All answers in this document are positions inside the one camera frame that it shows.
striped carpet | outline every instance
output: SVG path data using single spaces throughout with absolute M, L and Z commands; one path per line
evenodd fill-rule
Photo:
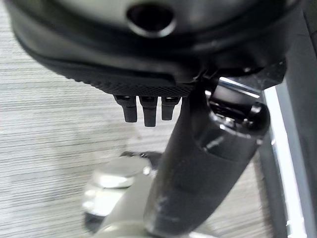
M 99 164 L 125 150 L 163 151 L 172 121 L 125 123 L 111 95 L 58 76 L 15 41 L 0 1 L 0 237 L 88 238 L 81 197 Z M 254 163 L 209 219 L 221 238 L 271 237 Z

